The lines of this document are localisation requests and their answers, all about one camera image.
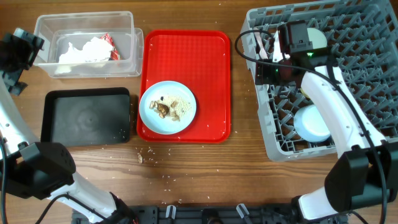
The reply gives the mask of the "food scraps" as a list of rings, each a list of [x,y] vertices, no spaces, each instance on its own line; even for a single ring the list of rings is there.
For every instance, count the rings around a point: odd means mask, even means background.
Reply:
[[[170,118],[172,121],[181,121],[192,112],[191,103],[181,96],[166,95],[153,100],[149,108],[154,110],[160,118]]]

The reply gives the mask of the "white napkin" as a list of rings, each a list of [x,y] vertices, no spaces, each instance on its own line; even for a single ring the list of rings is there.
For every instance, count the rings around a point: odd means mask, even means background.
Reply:
[[[86,63],[86,62],[106,62],[111,58],[114,47],[97,37],[87,42],[81,50],[68,43],[68,50],[59,57],[59,63]]]

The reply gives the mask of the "white plastic spoon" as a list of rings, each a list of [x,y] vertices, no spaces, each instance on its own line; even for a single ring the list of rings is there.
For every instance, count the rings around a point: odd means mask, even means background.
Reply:
[[[259,48],[259,56],[260,56],[260,58],[261,59],[268,59],[267,52],[266,52],[266,50],[264,48],[264,45],[263,45],[261,33],[260,32],[255,32],[254,36],[256,38],[256,42],[257,42],[257,45],[258,45],[258,48]]]

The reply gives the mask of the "yellow plastic cup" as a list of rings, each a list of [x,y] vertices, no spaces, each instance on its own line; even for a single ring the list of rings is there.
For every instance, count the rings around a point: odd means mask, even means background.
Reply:
[[[306,94],[306,92],[303,90],[303,88],[300,89],[301,94],[306,97],[307,99],[310,100],[310,97]]]

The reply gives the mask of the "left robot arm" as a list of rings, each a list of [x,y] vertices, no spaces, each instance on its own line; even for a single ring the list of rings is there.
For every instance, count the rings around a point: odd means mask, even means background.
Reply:
[[[44,40],[20,28],[1,39],[1,220],[7,223],[6,195],[49,199],[37,222],[61,202],[90,223],[138,223],[138,216],[120,198],[101,190],[76,171],[68,149],[41,142],[23,120],[12,96],[26,87],[19,81],[33,66]]]

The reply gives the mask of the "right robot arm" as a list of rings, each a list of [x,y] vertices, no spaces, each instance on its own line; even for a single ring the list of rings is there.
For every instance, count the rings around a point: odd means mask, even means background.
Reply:
[[[347,87],[330,48],[314,48],[305,21],[293,21],[272,35],[272,59],[257,63],[256,84],[295,82],[317,107],[338,152],[323,187],[299,196],[304,222],[359,208],[387,204],[397,198],[397,143],[388,142],[368,120]]]

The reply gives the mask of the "light blue plate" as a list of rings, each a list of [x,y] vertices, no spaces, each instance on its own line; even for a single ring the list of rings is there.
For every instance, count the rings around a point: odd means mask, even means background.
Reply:
[[[191,103],[192,112],[181,121],[172,121],[170,118],[160,118],[159,115],[149,108],[153,100],[158,100],[161,96],[173,95],[181,96],[184,100]],[[162,81],[150,86],[141,96],[139,103],[139,116],[151,131],[157,134],[171,135],[186,129],[193,121],[197,111],[196,99],[185,85],[175,81]]]

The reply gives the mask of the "mint green bowl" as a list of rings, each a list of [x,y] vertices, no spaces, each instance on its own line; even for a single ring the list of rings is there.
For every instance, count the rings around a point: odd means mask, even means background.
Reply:
[[[313,45],[313,49],[321,49],[327,47],[327,39],[324,33],[316,28],[308,28],[308,38]]]

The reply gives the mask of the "red snack wrapper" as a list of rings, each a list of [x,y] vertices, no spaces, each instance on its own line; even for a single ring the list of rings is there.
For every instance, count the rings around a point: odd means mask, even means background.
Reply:
[[[103,36],[100,37],[100,39],[105,40],[107,43],[112,45],[113,49],[111,51],[110,59],[121,60],[121,55],[117,50],[116,45],[114,44],[113,38],[108,33],[105,33]]]

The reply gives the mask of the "white plastic fork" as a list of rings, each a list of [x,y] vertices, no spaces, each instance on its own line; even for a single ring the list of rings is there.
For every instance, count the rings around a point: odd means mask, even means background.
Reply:
[[[274,34],[274,51],[272,53],[272,61],[273,62],[280,62],[283,60],[283,53],[280,47],[280,42],[279,42],[279,32],[277,31]]]

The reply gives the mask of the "light blue bowl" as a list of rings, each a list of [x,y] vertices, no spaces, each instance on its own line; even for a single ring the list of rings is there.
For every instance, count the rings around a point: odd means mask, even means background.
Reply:
[[[331,136],[315,105],[305,106],[296,112],[294,128],[296,133],[307,142],[323,142]]]

